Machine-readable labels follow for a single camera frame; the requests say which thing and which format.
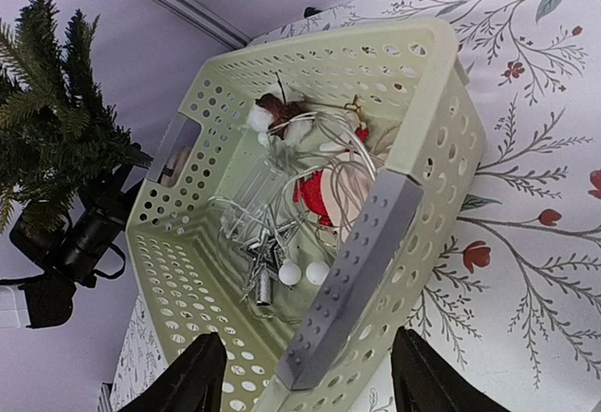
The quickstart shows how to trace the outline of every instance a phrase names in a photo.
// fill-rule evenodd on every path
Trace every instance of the tablecloth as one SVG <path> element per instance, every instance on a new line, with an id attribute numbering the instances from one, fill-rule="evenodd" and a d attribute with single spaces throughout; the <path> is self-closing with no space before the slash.
<path id="1" fill-rule="evenodd" d="M 408 324 L 509 410 L 591 410 L 601 399 L 601 0 L 354 0 L 254 44 L 423 16 L 459 36 L 487 149 Z M 164 370 L 152 333 L 140 299 L 116 410 Z M 395 410 L 390 370 L 385 359 L 352 412 Z"/>

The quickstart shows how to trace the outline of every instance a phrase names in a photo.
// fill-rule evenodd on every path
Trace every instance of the beige plastic basket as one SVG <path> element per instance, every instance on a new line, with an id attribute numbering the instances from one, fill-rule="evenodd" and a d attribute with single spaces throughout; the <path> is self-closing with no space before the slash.
<path id="1" fill-rule="evenodd" d="M 456 48 L 448 24 L 412 21 L 228 53 L 212 58 L 198 73 L 140 190 L 127 238 L 167 360 L 200 333 L 222 337 L 229 358 L 222 410 L 347 411 L 387 357 L 395 330 L 436 264 L 485 144 Z M 256 134 L 243 123 L 254 99 L 273 84 L 276 69 L 310 99 L 342 105 L 359 94 L 370 122 L 402 120 L 386 168 L 423 192 L 375 293 L 364 310 L 355 311 L 348 338 L 339 342 L 336 361 L 301 391 L 292 391 L 289 379 L 274 374 L 278 361 L 285 366 L 287 353 L 294 352 L 290 347 L 300 331 L 257 319 L 240 304 L 239 279 L 232 280 L 236 270 L 223 269 L 231 252 L 218 238 L 219 216 L 207 204 L 215 194 L 232 197 L 262 153 Z M 177 184 L 167 188 L 157 180 L 185 119 L 200 123 L 202 132 Z M 313 295 L 323 296 L 327 284 Z M 308 311 L 315 306 L 312 300 L 305 301 Z M 300 324 L 311 329 L 307 326 L 306 320 Z"/>

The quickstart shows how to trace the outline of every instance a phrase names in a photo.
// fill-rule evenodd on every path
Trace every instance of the black object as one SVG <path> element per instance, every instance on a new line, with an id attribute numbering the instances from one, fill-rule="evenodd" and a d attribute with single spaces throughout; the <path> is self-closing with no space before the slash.
<path id="1" fill-rule="evenodd" d="M 412 329 L 396 332 L 392 363 L 398 412 L 508 412 L 469 384 Z"/>
<path id="2" fill-rule="evenodd" d="M 125 270 L 125 254 L 113 240 L 125 230 L 141 182 L 126 192 L 125 184 L 132 166 L 121 165 L 113 173 L 97 178 L 79 196 L 85 211 L 79 220 L 54 232 L 33 229 L 19 217 L 10 231 L 10 241 L 44 274 L 33 278 L 0 281 L 23 290 L 29 311 L 30 328 L 59 326 L 69 320 L 72 297 L 79 283 L 96 286 L 97 276 L 116 279 Z M 96 265 L 108 249 L 123 260 L 116 273 L 106 274 Z"/>
<path id="3" fill-rule="evenodd" d="M 219 412 L 226 361 L 219 336 L 200 335 L 121 412 Z"/>
<path id="4" fill-rule="evenodd" d="M 303 18 L 311 18 L 312 16 L 318 15 L 322 10 L 318 10 L 315 7 L 307 7 L 302 14 Z"/>

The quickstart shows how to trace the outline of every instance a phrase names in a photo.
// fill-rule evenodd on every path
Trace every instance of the artificial christmas tree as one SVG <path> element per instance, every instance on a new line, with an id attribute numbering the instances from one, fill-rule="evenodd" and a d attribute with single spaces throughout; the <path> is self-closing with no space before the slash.
<path id="1" fill-rule="evenodd" d="M 77 10 L 61 43 L 57 12 L 54 0 L 29 0 L 14 30 L 0 20 L 0 232 L 15 203 L 32 229 L 61 228 L 90 182 L 121 164 L 151 162 L 94 81 L 98 18 L 88 22 Z"/>

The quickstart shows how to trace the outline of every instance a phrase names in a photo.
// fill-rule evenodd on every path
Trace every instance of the laundry basket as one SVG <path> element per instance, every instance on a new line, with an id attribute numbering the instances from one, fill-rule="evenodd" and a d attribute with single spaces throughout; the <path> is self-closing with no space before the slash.
<path id="1" fill-rule="evenodd" d="M 439 20 L 292 38 L 210 59 L 167 131 L 127 238 L 167 361 L 219 332 L 229 365 L 224 411 L 347 411 L 424 288 L 473 179 L 485 134 Z M 402 122 L 351 234 L 299 323 L 258 319 L 223 269 L 231 252 L 208 198 L 232 197 L 264 148 L 244 128 L 274 83 L 343 105 L 369 123 Z M 182 124 L 201 133 L 176 185 L 159 183 Z"/>

